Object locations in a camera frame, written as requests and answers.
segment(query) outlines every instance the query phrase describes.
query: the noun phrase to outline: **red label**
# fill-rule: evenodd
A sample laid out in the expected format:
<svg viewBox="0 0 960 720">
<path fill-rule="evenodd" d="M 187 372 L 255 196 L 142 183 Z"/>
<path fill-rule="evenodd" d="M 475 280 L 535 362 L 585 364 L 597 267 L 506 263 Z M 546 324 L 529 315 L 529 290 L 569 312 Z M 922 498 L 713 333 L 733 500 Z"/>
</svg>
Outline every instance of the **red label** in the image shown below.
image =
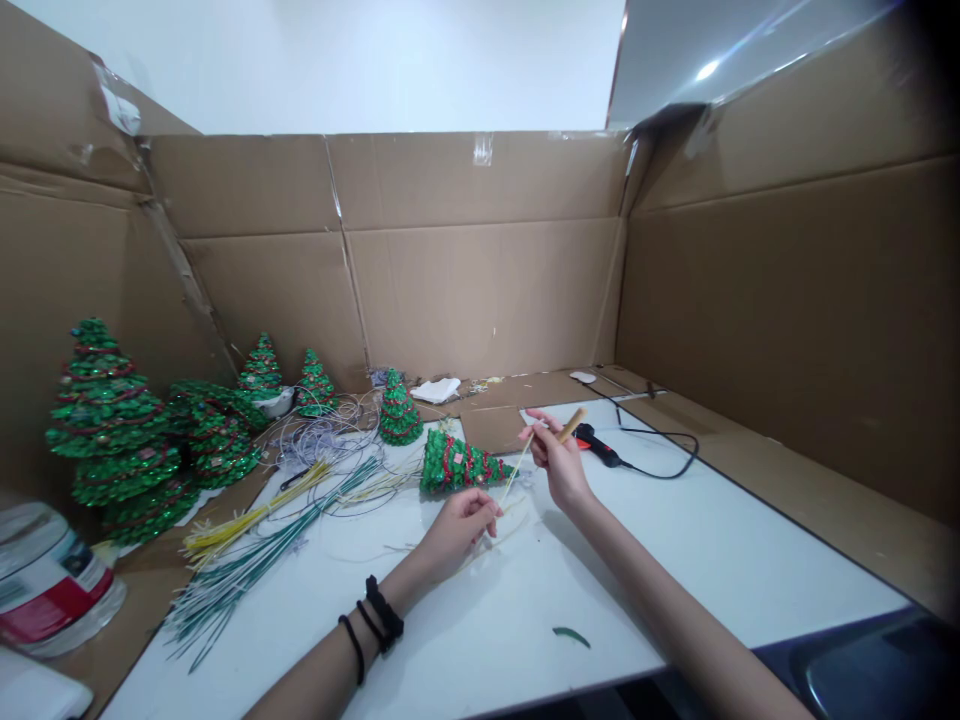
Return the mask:
<svg viewBox="0 0 960 720">
<path fill-rule="evenodd" d="M 35 643 L 83 617 L 113 583 L 113 571 L 68 530 L 46 553 L 0 578 L 0 635 Z"/>
<path fill-rule="evenodd" d="M 35 643 L 83 617 L 113 583 L 113 571 L 103 573 L 87 593 L 72 578 L 64 578 L 46 592 L 0 615 L 0 633 L 15 643 Z"/>
</svg>

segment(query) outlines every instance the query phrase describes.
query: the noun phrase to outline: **black hair tie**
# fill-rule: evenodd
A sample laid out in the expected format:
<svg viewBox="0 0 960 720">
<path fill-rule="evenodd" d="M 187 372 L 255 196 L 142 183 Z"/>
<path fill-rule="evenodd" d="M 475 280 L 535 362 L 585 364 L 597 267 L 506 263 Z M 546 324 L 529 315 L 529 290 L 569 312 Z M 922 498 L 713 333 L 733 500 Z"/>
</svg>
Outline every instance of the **black hair tie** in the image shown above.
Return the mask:
<svg viewBox="0 0 960 720">
<path fill-rule="evenodd" d="M 350 618 L 346 615 L 341 615 L 337 618 L 337 624 L 343 623 L 347 628 L 347 634 L 350 636 L 350 642 L 353 643 L 353 649 L 357 651 L 357 685 L 363 685 L 363 673 L 364 673 L 364 663 L 363 663 L 363 650 L 360 649 L 360 642 L 357 640 L 357 636 L 353 632 L 353 626 L 350 624 Z"/>
<path fill-rule="evenodd" d="M 377 589 L 377 579 L 373 575 L 367 578 L 367 600 L 370 601 L 370 605 L 380 616 L 380 622 L 383 623 L 383 627 L 387 631 L 387 637 L 381 645 L 382 652 L 386 652 L 391 648 L 394 641 L 403 635 L 403 620 L 397 616 L 393 608 L 387 604 L 383 595 L 380 594 L 380 590 Z"/>
<path fill-rule="evenodd" d="M 377 644 L 380 645 L 380 652 L 385 653 L 387 651 L 387 642 L 383 637 L 383 633 L 380 632 L 380 629 L 373 623 L 373 620 L 370 619 L 370 616 L 367 615 L 367 609 L 363 606 L 363 602 L 357 600 L 357 610 L 360 611 L 360 614 L 363 615 L 364 622 L 367 623 L 367 627 L 370 628 L 372 632 L 377 637 Z"/>
</svg>

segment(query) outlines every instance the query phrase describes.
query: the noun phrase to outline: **small christmas tree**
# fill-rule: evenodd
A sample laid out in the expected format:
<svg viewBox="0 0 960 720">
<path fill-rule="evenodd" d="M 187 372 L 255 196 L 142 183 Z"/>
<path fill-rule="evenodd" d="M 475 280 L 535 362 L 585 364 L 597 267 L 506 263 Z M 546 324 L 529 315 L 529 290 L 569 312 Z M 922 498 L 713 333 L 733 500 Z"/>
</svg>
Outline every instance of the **small christmas tree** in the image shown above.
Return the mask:
<svg viewBox="0 0 960 720">
<path fill-rule="evenodd" d="M 196 427 L 194 409 L 197 403 L 206 403 L 222 415 L 237 417 L 246 432 L 259 434 L 270 425 L 266 414 L 250 402 L 243 390 L 233 390 L 204 380 L 181 380 L 170 386 L 167 410 L 175 432 L 189 436 Z"/>
<path fill-rule="evenodd" d="M 319 417 L 336 410 L 340 401 L 333 396 L 333 383 L 323 373 L 323 365 L 317 354 L 307 348 L 307 357 L 303 363 L 303 379 L 297 390 L 297 407 L 303 417 Z"/>
<path fill-rule="evenodd" d="M 233 485 L 260 461 L 236 417 L 227 419 L 205 402 L 197 403 L 190 454 L 197 484 L 208 490 Z"/>
<path fill-rule="evenodd" d="M 251 400 L 270 400 L 280 394 L 280 366 L 266 333 L 260 333 L 260 342 L 243 366 L 239 384 Z"/>
<path fill-rule="evenodd" d="M 73 496 L 84 505 L 119 502 L 167 480 L 180 453 L 162 433 L 171 422 L 164 404 L 136 375 L 104 322 L 90 318 L 74 328 L 73 360 L 60 378 L 59 406 L 47 430 L 53 452 L 82 458 Z"/>
<path fill-rule="evenodd" d="M 512 472 L 511 466 L 490 457 L 490 453 L 439 430 L 431 430 L 427 433 L 423 452 L 420 490 L 432 494 L 472 485 L 490 485 L 506 480 Z"/>
<path fill-rule="evenodd" d="M 172 477 L 157 487 L 104 511 L 103 530 L 118 545 L 134 545 L 166 532 L 186 515 L 200 489 L 182 477 Z"/>
<path fill-rule="evenodd" d="M 409 445 L 422 434 L 420 412 L 407 395 L 400 373 L 390 368 L 380 408 L 380 437 L 388 445 Z"/>
</svg>

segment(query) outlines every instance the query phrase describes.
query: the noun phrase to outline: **white table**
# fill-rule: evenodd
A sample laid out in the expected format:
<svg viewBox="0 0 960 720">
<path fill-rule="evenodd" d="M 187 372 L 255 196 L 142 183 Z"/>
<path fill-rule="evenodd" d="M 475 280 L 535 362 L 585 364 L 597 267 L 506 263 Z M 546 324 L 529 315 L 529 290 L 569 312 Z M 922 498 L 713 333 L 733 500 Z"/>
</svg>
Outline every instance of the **white table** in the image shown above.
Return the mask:
<svg viewBox="0 0 960 720">
<path fill-rule="evenodd" d="M 566 421 L 578 406 L 550 412 Z M 611 403 L 585 406 L 597 435 L 629 462 L 661 474 L 682 465 L 672 443 L 616 430 Z M 623 419 L 647 427 L 627 413 Z M 425 440 L 426 433 L 414 445 L 389 448 L 391 466 L 421 452 Z M 597 496 L 749 647 L 908 605 L 702 463 L 664 481 L 583 458 Z M 524 469 L 533 467 L 528 456 Z M 287 476 L 277 473 L 261 497 L 272 497 Z M 499 497 L 502 489 L 491 492 Z M 514 484 L 508 508 L 515 501 L 492 549 L 409 614 L 403 639 L 370 670 L 346 717 L 462 718 L 665 667 L 612 576 L 550 499 L 543 471 Z M 399 561 L 384 545 L 417 542 L 439 506 L 410 489 L 361 517 L 324 517 L 299 555 L 284 558 L 248 594 L 195 673 L 187 674 L 192 655 L 167 659 L 171 646 L 161 631 L 103 717 L 240 717 L 353 607 L 368 575 L 382 579 Z M 592 649 L 555 636 L 555 626 L 576 630 Z"/>
</svg>

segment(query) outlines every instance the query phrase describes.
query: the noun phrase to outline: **person's hand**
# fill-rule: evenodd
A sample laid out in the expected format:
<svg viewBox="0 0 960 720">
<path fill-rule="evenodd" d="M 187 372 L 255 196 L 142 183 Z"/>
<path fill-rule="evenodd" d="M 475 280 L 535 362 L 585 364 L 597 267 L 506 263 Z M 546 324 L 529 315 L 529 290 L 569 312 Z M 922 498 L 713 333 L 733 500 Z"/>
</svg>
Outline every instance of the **person's hand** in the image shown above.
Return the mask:
<svg viewBox="0 0 960 720">
<path fill-rule="evenodd" d="M 577 503 L 593 496 L 587 477 L 583 474 L 583 463 L 580 462 L 580 448 L 577 441 L 570 437 L 560 444 L 554 433 L 563 430 L 563 423 L 553 415 L 543 410 L 530 409 L 527 415 L 545 423 L 535 422 L 528 425 L 520 433 L 520 440 L 527 441 L 530 434 L 534 438 L 530 443 L 533 461 L 537 467 L 545 468 L 547 480 L 550 483 L 550 496 L 564 512 L 568 512 Z"/>
<path fill-rule="evenodd" d="M 455 570 L 484 532 L 497 536 L 497 518 L 503 510 L 480 488 L 450 496 L 427 534 L 411 553 L 422 563 L 427 579 L 439 582 Z"/>
</svg>

